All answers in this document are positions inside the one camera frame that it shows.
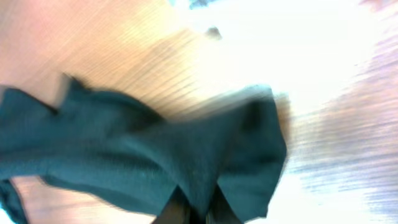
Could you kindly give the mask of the black t-shirt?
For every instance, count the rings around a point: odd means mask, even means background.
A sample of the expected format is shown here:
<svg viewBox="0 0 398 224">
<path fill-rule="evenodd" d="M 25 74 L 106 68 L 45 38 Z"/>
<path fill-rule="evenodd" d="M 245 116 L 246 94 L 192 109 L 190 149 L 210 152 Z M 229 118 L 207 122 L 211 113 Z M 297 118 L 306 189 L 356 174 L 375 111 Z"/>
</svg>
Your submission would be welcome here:
<svg viewBox="0 0 398 224">
<path fill-rule="evenodd" d="M 191 206 L 190 223 L 206 223 L 218 186 L 243 223 L 267 215 L 286 154 L 271 99 L 170 122 L 130 96 L 92 90 L 76 79 L 57 108 L 6 88 L 1 208 L 14 223 L 26 223 L 11 179 L 36 175 L 155 218 L 180 187 Z"/>
</svg>

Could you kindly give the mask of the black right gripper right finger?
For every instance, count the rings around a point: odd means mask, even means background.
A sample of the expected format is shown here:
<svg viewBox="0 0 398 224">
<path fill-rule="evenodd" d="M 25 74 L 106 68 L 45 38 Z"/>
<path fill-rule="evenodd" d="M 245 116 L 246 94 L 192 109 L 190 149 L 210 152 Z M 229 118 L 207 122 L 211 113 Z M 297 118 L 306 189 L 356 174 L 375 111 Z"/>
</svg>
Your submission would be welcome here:
<svg viewBox="0 0 398 224">
<path fill-rule="evenodd" d="M 217 186 L 206 216 L 207 224 L 242 224 Z"/>
</svg>

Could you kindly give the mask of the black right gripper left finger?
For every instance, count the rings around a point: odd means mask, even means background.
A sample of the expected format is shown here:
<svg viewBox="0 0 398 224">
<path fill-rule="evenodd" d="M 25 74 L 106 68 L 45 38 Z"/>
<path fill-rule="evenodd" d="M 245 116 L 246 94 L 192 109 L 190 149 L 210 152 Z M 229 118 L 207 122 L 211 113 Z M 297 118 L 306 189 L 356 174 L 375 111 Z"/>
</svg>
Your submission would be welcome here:
<svg viewBox="0 0 398 224">
<path fill-rule="evenodd" d="M 190 224 L 191 206 L 180 187 L 176 187 L 161 214 L 152 224 Z"/>
</svg>

